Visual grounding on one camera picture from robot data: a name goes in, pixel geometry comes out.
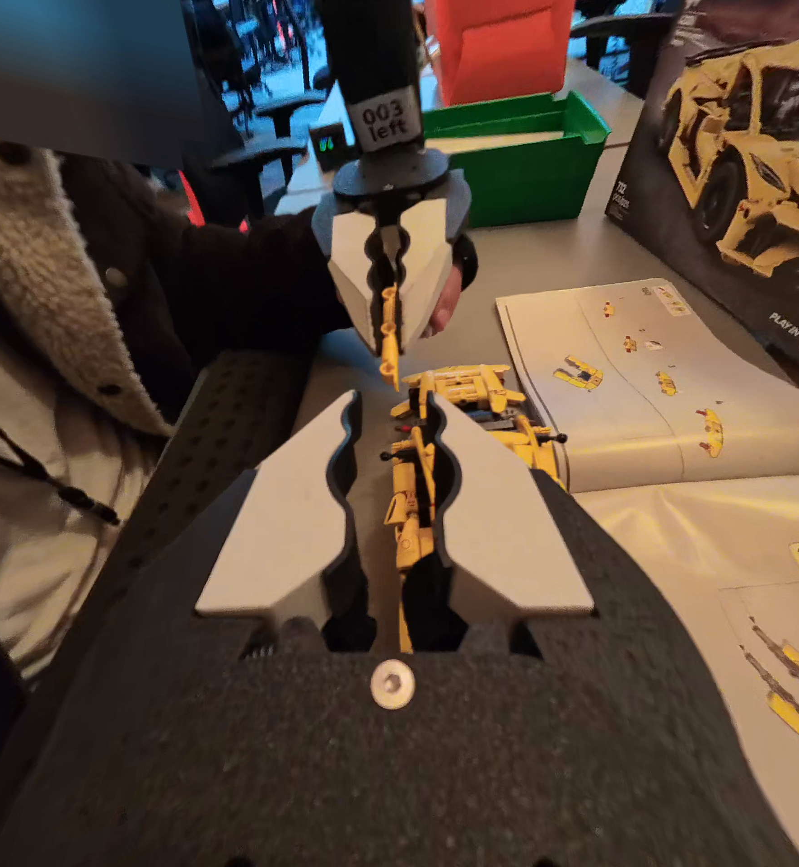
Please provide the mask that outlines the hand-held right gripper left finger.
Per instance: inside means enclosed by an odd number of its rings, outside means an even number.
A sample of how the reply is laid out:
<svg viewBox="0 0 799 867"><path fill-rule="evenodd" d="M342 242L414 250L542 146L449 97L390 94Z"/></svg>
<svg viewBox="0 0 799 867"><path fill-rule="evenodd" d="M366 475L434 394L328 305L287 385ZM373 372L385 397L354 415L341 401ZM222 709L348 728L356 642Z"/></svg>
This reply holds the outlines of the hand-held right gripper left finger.
<svg viewBox="0 0 799 867"><path fill-rule="evenodd" d="M275 631L306 618L332 651L372 648L376 621L348 501L362 403L347 390L256 467L198 615L258 617Z"/></svg>

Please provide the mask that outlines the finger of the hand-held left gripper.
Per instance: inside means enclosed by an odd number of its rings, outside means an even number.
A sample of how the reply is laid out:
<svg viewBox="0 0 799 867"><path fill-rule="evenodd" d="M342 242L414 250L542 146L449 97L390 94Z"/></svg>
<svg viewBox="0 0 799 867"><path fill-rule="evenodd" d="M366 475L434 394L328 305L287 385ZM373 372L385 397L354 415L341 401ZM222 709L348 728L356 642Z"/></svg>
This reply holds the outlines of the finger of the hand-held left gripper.
<svg viewBox="0 0 799 867"><path fill-rule="evenodd" d="M452 263L446 237L447 199L421 200L392 227L397 278L396 324L400 354L424 333Z"/></svg>
<svg viewBox="0 0 799 867"><path fill-rule="evenodd" d="M396 284L390 264L387 277L379 269L386 261L376 219L350 211L332 221L332 247L328 268L351 324L374 355L382 351L381 292Z"/></svg>

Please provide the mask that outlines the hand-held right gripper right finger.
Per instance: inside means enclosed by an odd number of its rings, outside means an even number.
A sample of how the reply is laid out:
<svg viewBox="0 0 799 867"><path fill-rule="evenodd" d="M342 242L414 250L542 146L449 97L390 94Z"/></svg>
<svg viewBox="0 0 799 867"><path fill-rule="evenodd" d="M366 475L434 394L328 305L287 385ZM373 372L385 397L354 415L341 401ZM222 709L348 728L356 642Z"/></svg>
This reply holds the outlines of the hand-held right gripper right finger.
<svg viewBox="0 0 799 867"><path fill-rule="evenodd" d="M496 623L596 613L545 493L559 438L519 416L490 430L438 394L403 439L403 646L458 647Z"/></svg>

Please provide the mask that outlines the yellow toy brick car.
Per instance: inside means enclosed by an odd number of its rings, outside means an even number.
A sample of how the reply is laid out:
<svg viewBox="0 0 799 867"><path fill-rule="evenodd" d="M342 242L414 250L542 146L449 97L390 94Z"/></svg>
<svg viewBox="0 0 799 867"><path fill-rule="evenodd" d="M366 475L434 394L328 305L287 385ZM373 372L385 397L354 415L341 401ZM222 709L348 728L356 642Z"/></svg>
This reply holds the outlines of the yellow toy brick car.
<svg viewBox="0 0 799 867"><path fill-rule="evenodd" d="M392 465L392 501L383 523L396 541L396 568L404 583L411 568L434 551L436 510L435 447L428 440L428 398L441 396L487 431L529 468L545 471L563 490L556 445L567 435L536 424L526 411L526 396L508 389L508 365L460 365L427 370L403 379L407 400L394 406L394 430L405 439L380 454Z"/></svg>

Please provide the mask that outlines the person's left forearm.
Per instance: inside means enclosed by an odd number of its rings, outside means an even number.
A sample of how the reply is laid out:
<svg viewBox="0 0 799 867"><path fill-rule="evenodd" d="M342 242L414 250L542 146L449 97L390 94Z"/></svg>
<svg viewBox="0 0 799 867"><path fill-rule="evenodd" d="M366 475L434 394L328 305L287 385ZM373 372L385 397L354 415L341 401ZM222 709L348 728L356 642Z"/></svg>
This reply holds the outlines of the person's left forearm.
<svg viewBox="0 0 799 867"><path fill-rule="evenodd" d="M269 216L241 233L157 206L149 255L193 362L223 351L295 352L350 328L312 230L314 211Z"/></svg>

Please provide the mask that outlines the person's left hand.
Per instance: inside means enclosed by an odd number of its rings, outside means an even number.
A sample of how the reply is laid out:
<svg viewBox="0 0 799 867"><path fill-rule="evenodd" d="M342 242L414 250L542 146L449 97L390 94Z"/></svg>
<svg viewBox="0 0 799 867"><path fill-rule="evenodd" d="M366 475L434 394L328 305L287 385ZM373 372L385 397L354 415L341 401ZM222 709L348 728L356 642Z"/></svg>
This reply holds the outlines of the person's left hand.
<svg viewBox="0 0 799 867"><path fill-rule="evenodd" d="M429 322L422 332L424 339L443 333L449 321L453 318L463 292L463 274L457 264L450 268L449 275L430 316Z"/></svg>

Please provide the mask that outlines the black digital display device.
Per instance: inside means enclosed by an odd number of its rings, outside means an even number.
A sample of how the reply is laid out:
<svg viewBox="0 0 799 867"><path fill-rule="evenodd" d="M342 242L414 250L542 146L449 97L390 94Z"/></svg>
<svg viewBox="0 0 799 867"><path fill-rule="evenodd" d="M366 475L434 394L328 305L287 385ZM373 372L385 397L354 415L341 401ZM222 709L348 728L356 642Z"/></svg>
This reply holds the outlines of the black digital display device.
<svg viewBox="0 0 799 867"><path fill-rule="evenodd" d="M345 164L360 157L356 143L346 136L345 125L342 122L311 126L309 136L318 168L322 173L336 172Z"/></svg>

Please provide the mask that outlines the black dotted mat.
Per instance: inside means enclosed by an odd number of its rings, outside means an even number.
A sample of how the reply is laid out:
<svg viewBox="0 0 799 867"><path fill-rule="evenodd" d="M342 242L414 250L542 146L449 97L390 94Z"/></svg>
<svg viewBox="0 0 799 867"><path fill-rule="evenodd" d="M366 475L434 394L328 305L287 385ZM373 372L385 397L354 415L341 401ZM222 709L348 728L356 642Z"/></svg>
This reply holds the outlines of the black dotted mat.
<svg viewBox="0 0 799 867"><path fill-rule="evenodd" d="M205 368L88 601L110 598L289 437L316 346L229 351Z"/></svg>

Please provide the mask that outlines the green plastic bin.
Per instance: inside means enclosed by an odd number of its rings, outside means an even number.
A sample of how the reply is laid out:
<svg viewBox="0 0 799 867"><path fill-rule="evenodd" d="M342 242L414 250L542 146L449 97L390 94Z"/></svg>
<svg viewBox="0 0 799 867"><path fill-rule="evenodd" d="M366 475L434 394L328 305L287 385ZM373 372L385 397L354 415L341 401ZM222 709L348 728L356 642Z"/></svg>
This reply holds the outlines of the green plastic bin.
<svg viewBox="0 0 799 867"><path fill-rule="evenodd" d="M611 133L575 90L433 109L424 127L463 171L473 229L575 219Z"/></svg>

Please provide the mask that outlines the red felt bag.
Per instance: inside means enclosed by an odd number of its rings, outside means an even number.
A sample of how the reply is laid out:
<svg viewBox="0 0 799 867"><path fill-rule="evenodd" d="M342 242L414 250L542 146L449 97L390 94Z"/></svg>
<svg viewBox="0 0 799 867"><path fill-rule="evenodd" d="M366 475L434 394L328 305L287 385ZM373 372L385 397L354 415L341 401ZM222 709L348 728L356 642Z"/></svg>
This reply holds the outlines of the red felt bag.
<svg viewBox="0 0 799 867"><path fill-rule="evenodd" d="M575 4L424 2L438 43L434 73L443 106L561 91Z"/></svg>

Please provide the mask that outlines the open instruction booklet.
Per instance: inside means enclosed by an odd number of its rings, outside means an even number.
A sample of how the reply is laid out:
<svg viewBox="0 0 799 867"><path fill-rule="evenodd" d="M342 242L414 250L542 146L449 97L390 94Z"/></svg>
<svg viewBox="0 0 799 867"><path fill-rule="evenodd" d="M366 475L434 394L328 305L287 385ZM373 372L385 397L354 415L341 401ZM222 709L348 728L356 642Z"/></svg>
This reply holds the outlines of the open instruction booklet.
<svg viewBox="0 0 799 867"><path fill-rule="evenodd" d="M799 850L799 388L665 280L503 297L558 473L658 586Z"/></svg>

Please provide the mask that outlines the toy car product box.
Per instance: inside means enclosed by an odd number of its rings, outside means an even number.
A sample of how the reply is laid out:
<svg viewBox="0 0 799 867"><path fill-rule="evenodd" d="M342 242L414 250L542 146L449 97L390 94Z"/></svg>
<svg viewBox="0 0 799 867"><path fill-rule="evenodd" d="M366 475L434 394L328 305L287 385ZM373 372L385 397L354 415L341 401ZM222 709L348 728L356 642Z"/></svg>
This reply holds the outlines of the toy car product box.
<svg viewBox="0 0 799 867"><path fill-rule="evenodd" d="M607 216L799 367L799 1L683 2Z"/></svg>

